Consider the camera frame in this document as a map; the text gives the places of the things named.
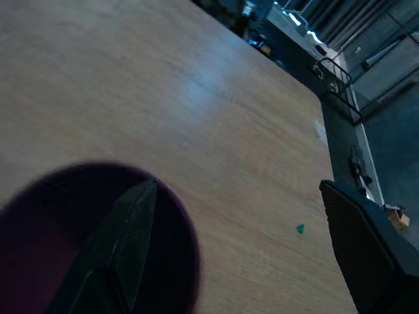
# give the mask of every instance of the wooden table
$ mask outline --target wooden table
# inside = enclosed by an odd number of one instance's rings
[[[187,0],[0,2],[0,108],[1,201],[73,162],[143,167],[198,230],[199,312],[355,313],[318,99]]]

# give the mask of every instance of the floor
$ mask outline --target floor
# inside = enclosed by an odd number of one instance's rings
[[[386,202],[406,208],[403,235],[419,249],[419,88],[394,101],[365,123]]]

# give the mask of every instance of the wood grain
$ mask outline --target wood grain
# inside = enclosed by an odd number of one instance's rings
[[[139,166],[198,230],[200,313],[355,313],[318,191],[319,101],[198,7],[1,0],[0,69],[1,201],[73,162]]]

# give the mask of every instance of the purple cup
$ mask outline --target purple cup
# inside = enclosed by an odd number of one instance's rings
[[[111,162],[71,166],[35,181],[0,217],[2,313],[46,313],[86,237],[130,187],[153,176]],[[135,313],[193,313],[198,239],[185,207],[158,181],[149,254]]]

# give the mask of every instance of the green plastic piece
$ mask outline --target green plastic piece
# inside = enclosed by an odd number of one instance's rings
[[[298,232],[299,234],[303,234],[303,233],[304,233],[304,224],[299,224],[299,225],[297,226],[297,232]]]

